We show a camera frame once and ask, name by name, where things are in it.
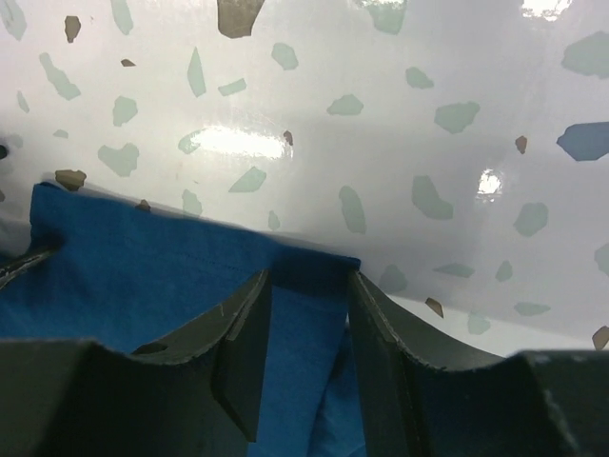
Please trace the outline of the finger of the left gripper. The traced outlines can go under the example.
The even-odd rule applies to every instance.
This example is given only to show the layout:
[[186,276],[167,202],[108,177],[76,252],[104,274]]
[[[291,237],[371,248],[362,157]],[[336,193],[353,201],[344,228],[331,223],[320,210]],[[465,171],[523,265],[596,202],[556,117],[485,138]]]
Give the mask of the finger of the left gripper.
[[59,249],[59,246],[44,246],[32,249],[9,260],[2,261],[0,268],[0,288],[5,288],[18,276],[49,259]]

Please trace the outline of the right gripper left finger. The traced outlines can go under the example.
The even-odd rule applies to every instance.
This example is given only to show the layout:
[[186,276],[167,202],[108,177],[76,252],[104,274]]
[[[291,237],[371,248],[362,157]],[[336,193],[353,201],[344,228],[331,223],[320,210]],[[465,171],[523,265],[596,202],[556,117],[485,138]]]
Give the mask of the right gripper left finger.
[[132,353],[87,339],[1,344],[5,456],[244,456],[271,314],[266,270]]

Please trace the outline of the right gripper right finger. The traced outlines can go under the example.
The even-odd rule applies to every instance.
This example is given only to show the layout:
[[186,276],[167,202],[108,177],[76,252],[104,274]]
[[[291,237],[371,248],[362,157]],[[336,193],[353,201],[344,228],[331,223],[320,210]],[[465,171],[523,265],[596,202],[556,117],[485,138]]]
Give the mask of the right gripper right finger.
[[349,321],[370,456],[604,456],[608,355],[462,343],[358,271]]

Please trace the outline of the dark blue t shirt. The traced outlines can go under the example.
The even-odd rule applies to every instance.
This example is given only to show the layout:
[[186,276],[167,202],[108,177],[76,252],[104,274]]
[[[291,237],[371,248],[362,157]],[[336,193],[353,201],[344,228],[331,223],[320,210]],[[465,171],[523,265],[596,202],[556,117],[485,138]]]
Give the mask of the dark blue t shirt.
[[52,184],[33,189],[34,246],[61,249],[1,292],[5,338],[93,337],[122,351],[225,300],[253,273],[272,278],[272,316],[252,456],[362,456],[347,328],[351,257],[149,212]]

